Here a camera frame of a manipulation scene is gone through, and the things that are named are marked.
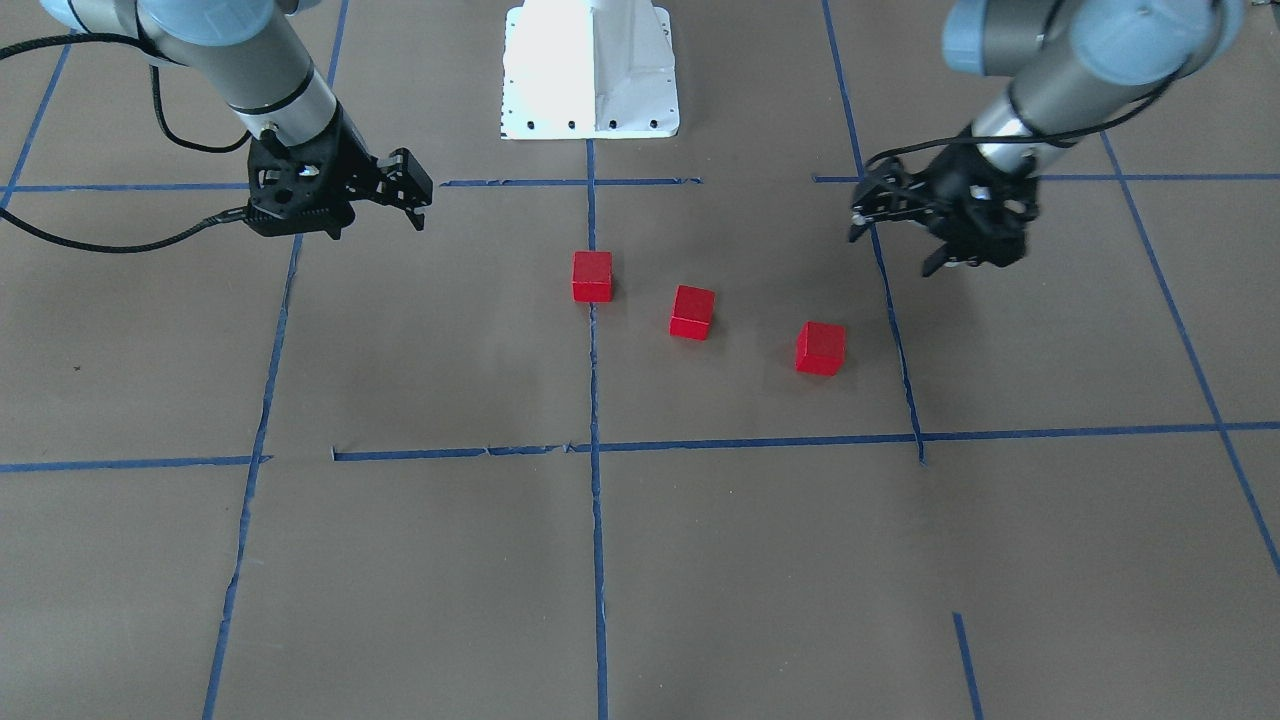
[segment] blue tape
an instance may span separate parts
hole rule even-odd
[[[586,141],[586,249],[595,250],[595,141]]]
[[[622,187],[653,187],[664,184],[704,184],[703,178],[613,178],[596,179],[595,184]]]
[[[591,547],[595,566],[595,683],[599,720],[609,719],[608,625],[604,612],[604,509],[600,501],[600,378],[596,343],[596,306],[591,318]]]
[[[831,59],[836,65],[836,82],[840,85],[840,99],[845,105],[845,123],[849,126],[849,145],[854,151],[854,167],[859,176],[865,176],[863,167],[863,152],[858,142],[858,124],[854,122],[854,106],[849,100],[849,83],[845,82],[845,65],[840,59],[840,44],[836,41],[836,24],[831,19],[831,1],[822,0],[822,14],[827,22],[827,42],[831,44]],[[893,306],[893,290],[890,287],[888,270],[884,268],[884,252],[881,247],[879,233],[872,227],[872,247],[876,251],[876,266],[879,269],[881,282],[884,284],[884,302],[888,310],[888,325],[893,333],[893,343],[897,346],[897,359],[902,369],[902,392],[906,396],[906,411],[911,419],[911,432],[915,434],[916,451],[920,464],[925,464],[924,438],[920,432],[920,414],[915,406],[915,391],[911,388],[911,372],[906,363],[906,348],[902,346],[902,332],[897,324],[897,310]]]
[[[966,442],[987,439],[1033,439],[1073,437],[1161,436],[1179,433],[1216,433],[1217,425],[1201,423],[1185,425],[1125,425],[1105,428],[1044,428],[1032,430],[978,430],[959,433],[924,433],[925,442]]]
[[[40,132],[40,123],[45,120],[45,113],[49,111],[49,104],[54,99],[54,90],[58,87],[58,81],[63,77],[63,69],[67,67],[67,58],[72,53],[70,45],[64,45],[61,54],[58,55],[58,64],[54,65],[54,73],[49,77],[49,85],[45,86],[45,96],[40,99],[40,108],[36,109],[36,117],[31,120],[31,128],[27,129],[27,137],[22,142],[22,152],[18,154],[18,161],[13,167],[13,173],[9,174],[9,182],[5,184],[4,196],[0,197],[0,208],[8,208],[9,201],[13,199],[13,191],[18,187],[18,178],[22,177],[22,170],[27,167],[27,159],[31,156],[31,149],[36,143],[36,133]]]
[[[1111,167],[1116,172],[1116,178],[1120,181],[1120,188],[1124,191],[1125,202],[1129,204],[1129,211],[1133,214],[1133,222],[1138,227],[1138,236],[1142,238],[1142,245],[1147,251],[1147,259],[1151,261],[1151,269],[1156,274],[1156,281],[1160,283],[1160,292],[1165,296],[1165,304],[1169,305],[1169,314],[1174,318],[1174,324],[1178,327],[1178,336],[1183,341],[1183,347],[1187,350],[1187,357],[1192,363],[1192,369],[1196,372],[1196,379],[1199,382],[1201,392],[1204,395],[1204,402],[1208,404],[1210,413],[1213,415],[1215,427],[1219,430],[1219,436],[1222,438],[1222,446],[1226,448],[1226,455],[1231,460],[1231,469],[1235,470],[1235,479],[1240,484],[1240,492],[1244,493],[1245,503],[1249,507],[1249,512],[1253,515],[1253,521],[1258,527],[1258,534],[1262,536],[1262,544],[1266,547],[1267,555],[1271,557],[1271,565],[1280,575],[1280,551],[1276,548],[1276,543],[1271,537],[1271,529],[1267,527],[1266,518],[1262,516],[1262,509],[1258,506],[1258,501],[1253,495],[1253,487],[1249,484],[1249,478],[1244,473],[1244,466],[1240,464],[1240,457],[1235,452],[1235,443],[1231,442],[1231,434],[1228,430],[1226,423],[1222,421],[1222,413],[1219,410],[1217,400],[1213,397],[1213,391],[1210,388],[1208,378],[1204,374],[1204,368],[1201,365],[1199,355],[1196,352],[1196,346],[1192,343],[1190,332],[1187,329],[1187,323],[1183,322],[1183,314],[1178,310],[1178,302],[1174,301],[1172,290],[1169,287],[1169,281],[1165,278],[1165,270],[1160,266],[1160,259],[1156,256],[1156,247],[1151,242],[1151,236],[1147,232],[1147,223],[1142,219],[1142,213],[1138,210],[1138,202],[1133,197],[1133,191],[1129,188],[1129,182],[1124,177],[1124,170],[1120,168],[1120,159],[1116,156],[1115,147],[1111,146],[1111,138],[1107,133],[1102,133],[1102,146],[1107,151],[1107,156],[1111,159]]]
[[[275,401],[275,379],[280,372],[280,356],[284,352],[284,331],[289,323],[289,302],[293,296],[293,279],[298,273],[298,255],[302,252],[302,236],[294,236],[293,252],[289,256],[289,270],[284,279],[284,293],[280,300],[280,314],[275,323],[275,340],[271,343],[271,363],[268,366],[266,387],[262,391],[262,416],[259,420],[257,434],[253,437],[253,456],[248,465],[248,478],[244,480],[244,500],[241,505],[239,534],[236,541],[236,569],[227,584],[223,597],[223,618],[218,624],[218,643],[214,646],[214,661],[209,670],[209,688],[205,691],[202,720],[214,720],[218,705],[218,689],[223,676],[223,662],[227,659],[227,642],[230,638],[232,618],[236,615],[236,596],[239,592],[241,569],[244,565],[244,546],[248,542],[248,525],[252,519],[251,506],[257,495],[259,470],[265,461],[262,454],[266,445],[266,428],[271,419],[271,405]]]
[[[818,184],[858,184],[863,178],[856,176],[812,176]],[[1280,173],[1180,173],[1180,174],[1134,174],[1119,176],[1120,179],[1130,182],[1243,182],[1243,181],[1280,181]],[[1117,176],[1103,173],[1076,173],[1065,176],[1041,176],[1046,182],[1115,182]]]
[[[380,462],[392,460],[444,460],[451,457],[506,457],[512,455],[553,455],[582,452],[577,445],[524,445],[511,447],[452,447],[442,450],[393,450],[374,452],[332,452],[334,462]]]
[[[978,675],[973,670],[973,655],[969,652],[969,634],[964,629],[964,616],[951,614],[956,626],[956,642],[960,643],[960,661],[964,662],[964,679],[969,685],[969,705],[973,706],[973,720],[983,720],[982,696],[978,693]]]
[[[440,187],[586,187],[585,179],[453,179]]]
[[[1231,423],[1226,428],[1233,432],[1280,430],[1280,421]],[[924,442],[983,442],[1000,439],[1053,439],[1053,438],[1098,438],[1130,436],[1165,436],[1216,433],[1219,427],[1212,423],[1185,423],[1165,425],[1112,425],[1096,428],[1030,428],[1011,430],[969,430],[950,433],[920,433]],[[829,447],[854,445],[899,445],[914,443],[914,433],[888,433],[865,436],[814,436],[814,437],[772,437],[772,438],[728,438],[728,439],[675,439],[639,442],[602,442],[600,452],[663,452],[668,450],[744,450],[765,447]],[[550,455],[556,452],[590,452],[590,443],[581,445],[527,445],[513,447],[461,447],[443,450],[402,450],[381,452],[334,452],[337,462],[369,462],[390,460],[435,460],[448,457],[483,457],[503,455]]]
[[[168,184],[20,184],[14,192],[186,192],[197,190],[248,190],[244,182],[192,182]]]
[[[854,151],[854,167],[859,176],[865,176],[863,151],[858,146],[858,126],[854,123],[854,104],[849,101],[849,83],[845,82],[845,63],[840,59],[840,44],[836,41],[836,23],[831,19],[831,1],[822,0],[822,14],[827,20],[827,42],[831,44],[831,59],[836,63],[836,83],[840,86],[840,100],[845,105],[845,123],[849,126],[849,145]]]
[[[754,448],[754,447],[824,447],[824,446],[846,446],[846,445],[890,445],[890,443],[906,443],[906,442],[915,442],[915,436],[901,433],[901,434],[881,434],[881,436],[607,442],[600,445],[600,452],[660,452],[667,450],[740,450],[740,448]]]
[[[82,470],[147,470],[152,468],[242,466],[248,455],[225,457],[159,457],[143,460],[77,460],[70,462],[12,462],[0,465],[0,475],[19,473],[68,473]]]
[[[1238,430],[1280,430],[1280,423],[1228,423],[1226,429]]]

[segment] red cube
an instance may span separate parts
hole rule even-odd
[[[573,300],[613,300],[613,254],[584,250],[573,254]]]
[[[714,292],[687,284],[677,287],[676,304],[671,309],[671,334],[689,340],[707,340],[712,329],[714,307]]]
[[[805,323],[796,340],[796,370],[815,375],[835,375],[845,364],[845,328],[826,323]]]

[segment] black cable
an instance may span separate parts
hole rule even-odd
[[[223,210],[221,213],[219,213],[216,215],[211,215],[209,218],[205,218],[204,220],[200,220],[195,225],[192,225],[192,227],[182,231],[180,233],[178,233],[178,234],[175,234],[173,237],[166,237],[166,238],[156,241],[156,242],[148,242],[146,245],[115,246],[115,245],[93,245],[91,242],[78,242],[78,241],[74,241],[74,240],[67,240],[65,237],[56,236],[56,234],[54,234],[51,232],[42,231],[42,229],[40,229],[40,228],[37,228],[37,227],[35,227],[35,225],[32,225],[32,224],[22,220],[20,218],[14,217],[13,213],[5,210],[4,208],[0,208],[0,218],[4,218],[5,220],[9,220],[14,225],[17,225],[19,229],[26,231],[26,232],[28,232],[28,233],[38,237],[40,240],[44,240],[45,242],[51,242],[51,243],[61,246],[61,247],[70,247],[72,250],[83,250],[86,252],[101,252],[101,254],[105,254],[105,255],[134,255],[134,254],[138,254],[138,252],[151,252],[152,250],[160,250],[161,247],[169,247],[170,245],[177,245],[177,243],[187,240],[188,237],[196,234],[197,232],[200,232],[202,229],[207,229],[207,228],[211,228],[214,225],[221,225],[221,224],[225,224],[225,223],[242,222],[244,219],[244,217],[246,217],[246,213],[247,211],[244,210],[244,208],[232,208],[230,210]]]
[[[915,145],[904,145],[902,147],[891,147],[890,150],[886,150],[883,152],[877,152],[876,155],[872,155],[872,159],[867,160],[867,163],[864,163],[864,165],[869,168],[869,167],[874,165],[876,163],[879,163],[881,160],[884,160],[887,158],[892,158],[895,155],[906,155],[909,152],[919,152],[922,150],[929,150],[929,149],[933,149],[933,147],[942,147],[945,145],[1039,145],[1042,142],[1064,142],[1064,141],[1068,141],[1068,140],[1079,140],[1082,137],[1088,137],[1091,135],[1097,135],[1100,132],[1105,132],[1105,131],[1108,131],[1108,129],[1111,129],[1111,128],[1114,128],[1116,126],[1126,123],[1126,122],[1134,119],[1135,117],[1138,117],[1138,114],[1140,114],[1147,108],[1151,108],[1157,100],[1160,100],[1165,95],[1165,91],[1167,91],[1169,87],[1171,85],[1174,85],[1174,81],[1178,79],[1178,76],[1179,76],[1180,72],[1181,72],[1181,68],[1179,68],[1178,72],[1175,72],[1175,73],[1170,74],[1167,78],[1165,78],[1164,82],[1161,82],[1155,90],[1152,90],[1151,92],[1148,92],[1146,96],[1140,97],[1139,100],[1142,100],[1142,104],[1139,104],[1137,108],[1134,108],[1133,110],[1129,110],[1128,113],[1125,113],[1124,115],[1120,115],[1119,118],[1107,120],[1105,123],[1100,123],[1100,124],[1091,126],[1091,127],[1087,127],[1087,128],[1080,128],[1080,129],[1074,129],[1074,131],[1068,131],[1068,132],[1055,132],[1055,133],[1048,133],[1048,135],[1032,135],[1032,136],[963,136],[963,135],[957,135],[957,136],[954,136],[954,137],[941,137],[941,138],[929,140],[929,141],[925,141],[925,142],[916,142]]]
[[[18,42],[8,47],[0,47],[0,60],[8,60],[14,55],[22,55],[23,53],[31,53],[32,50],[40,50],[44,47],[58,47],[60,45],[79,45],[83,42],[110,42],[116,45],[131,45],[133,47],[137,47],[138,50],[142,50],[143,53],[152,51],[148,44],[136,37],[129,37],[127,35],[108,33],[108,32],[88,32],[88,33],[74,33],[74,35],[55,35],[51,37],[37,37],[35,40]],[[159,86],[155,86],[155,88],[156,88],[156,95],[155,95],[156,111],[157,114],[160,114]],[[161,117],[160,120],[161,127],[164,128],[165,126],[163,114],[160,114],[160,117]],[[18,229],[24,231],[40,240],[44,240],[45,242],[51,242],[54,245],[61,247],[69,247],[72,250],[83,250],[84,252],[102,252],[108,255],[132,255],[137,252],[151,252],[152,250],[160,250],[163,247],[169,247],[170,245],[177,245],[187,240],[188,237],[198,233],[200,231],[211,228],[214,225],[242,222],[244,220],[246,217],[247,217],[247,210],[244,208],[232,208],[230,210],[223,210],[216,215],[205,218],[204,220],[200,220],[195,225],[184,229],[183,232],[175,236],[166,237],[156,242],[148,242],[146,245],[113,246],[113,245],[95,245],[91,242],[79,242],[74,240],[68,240],[65,237],[54,234],[51,232],[42,231],[36,225],[27,223],[22,218],[18,218],[9,210],[0,208],[0,219],[5,219],[13,223],[13,225],[17,227]]]
[[[136,37],[115,35],[113,32],[79,32],[74,35],[55,35],[51,37],[37,37],[0,49],[0,60],[8,60],[14,55],[41,50],[44,47],[58,47],[59,45],[79,45],[82,42],[111,42],[116,45],[131,45],[147,53],[150,46]]]
[[[155,65],[151,65],[151,106],[155,108],[156,122],[160,124],[160,132],[163,132],[164,136],[168,137],[170,142],[173,142],[179,147],[186,147],[187,150],[197,150],[200,152],[210,152],[210,154],[234,152],[241,147],[243,147],[244,143],[248,142],[251,137],[253,137],[252,133],[246,131],[244,135],[242,135],[241,138],[237,140],[236,142],[215,147],[210,145],[201,145],[198,142],[192,142],[189,140],[183,140],[177,135],[174,135],[174,132],[169,129],[169,123],[165,120],[164,117],[164,102],[160,100],[160,68]]]

